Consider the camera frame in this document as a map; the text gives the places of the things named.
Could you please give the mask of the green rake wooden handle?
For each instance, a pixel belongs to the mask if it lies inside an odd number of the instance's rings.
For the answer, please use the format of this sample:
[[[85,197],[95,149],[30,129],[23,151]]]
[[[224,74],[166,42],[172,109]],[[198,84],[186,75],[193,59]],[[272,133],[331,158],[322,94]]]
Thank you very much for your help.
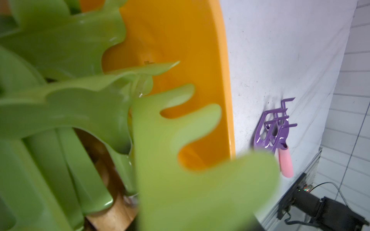
[[[45,84],[28,62],[1,48],[1,230],[82,231],[59,130],[45,101],[29,92]]]

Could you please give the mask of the green spade fork wooden handle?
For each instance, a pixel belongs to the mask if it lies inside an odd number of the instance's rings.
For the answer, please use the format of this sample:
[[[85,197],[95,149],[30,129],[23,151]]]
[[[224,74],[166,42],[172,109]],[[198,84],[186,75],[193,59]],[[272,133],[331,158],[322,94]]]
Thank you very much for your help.
[[[95,214],[110,208],[114,199],[75,131],[72,128],[56,131],[83,214]]]

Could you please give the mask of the yellow plastic storage box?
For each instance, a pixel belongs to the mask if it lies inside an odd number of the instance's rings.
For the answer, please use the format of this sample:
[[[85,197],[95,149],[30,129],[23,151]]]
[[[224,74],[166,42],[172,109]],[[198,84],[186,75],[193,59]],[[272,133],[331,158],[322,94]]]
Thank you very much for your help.
[[[203,170],[236,156],[230,71],[222,9],[219,1],[127,1],[120,8],[126,25],[124,42],[103,55],[103,70],[177,62],[154,77],[152,93],[193,84],[195,92],[182,105],[162,111],[177,118],[209,104],[218,104],[222,117],[206,137],[183,147],[178,162]]]

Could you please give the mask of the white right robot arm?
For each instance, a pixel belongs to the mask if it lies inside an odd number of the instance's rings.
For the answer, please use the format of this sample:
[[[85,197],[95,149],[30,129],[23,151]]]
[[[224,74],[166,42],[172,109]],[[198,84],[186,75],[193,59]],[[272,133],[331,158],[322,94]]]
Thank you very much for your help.
[[[310,222],[285,220],[287,225],[301,224],[320,228],[323,231],[361,231],[370,223],[348,206],[330,198],[322,199],[304,190],[293,194],[293,206],[311,217]]]

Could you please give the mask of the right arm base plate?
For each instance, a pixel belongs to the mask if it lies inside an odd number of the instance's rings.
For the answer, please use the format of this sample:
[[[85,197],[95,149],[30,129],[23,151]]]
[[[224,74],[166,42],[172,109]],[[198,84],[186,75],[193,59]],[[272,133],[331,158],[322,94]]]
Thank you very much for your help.
[[[306,185],[307,174],[302,173],[278,203],[277,218],[281,220],[294,201],[294,193]]]

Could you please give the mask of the purple rake pink handle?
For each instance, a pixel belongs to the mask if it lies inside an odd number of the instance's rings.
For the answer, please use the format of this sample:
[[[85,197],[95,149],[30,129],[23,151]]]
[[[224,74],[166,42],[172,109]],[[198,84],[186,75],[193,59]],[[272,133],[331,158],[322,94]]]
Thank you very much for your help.
[[[275,153],[278,142],[282,137],[282,127],[287,125],[287,108],[278,108],[264,111],[256,128],[253,147],[258,150],[266,150]]]
[[[281,100],[281,107],[280,108],[287,108],[286,103],[287,102],[292,102],[295,99],[293,98],[286,98]],[[286,178],[292,178],[294,176],[294,170],[293,170],[293,163],[292,163],[292,158],[290,154],[290,149],[289,146],[287,145],[287,138],[289,135],[289,130],[290,128],[297,127],[298,124],[290,124],[289,118],[287,119],[287,125],[284,125],[282,127],[282,137],[280,138],[277,146],[277,152],[278,152],[278,160],[279,160],[279,165],[280,165],[280,170],[281,173],[284,177]]]

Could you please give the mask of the green fork tool wooden handle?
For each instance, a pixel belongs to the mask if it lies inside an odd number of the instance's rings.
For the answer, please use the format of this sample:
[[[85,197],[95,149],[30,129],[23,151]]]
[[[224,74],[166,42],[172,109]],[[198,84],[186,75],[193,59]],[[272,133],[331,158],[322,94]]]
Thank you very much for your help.
[[[103,74],[102,58],[122,43],[125,1],[104,1],[84,12],[80,1],[1,1],[1,46],[45,78],[68,80]]]

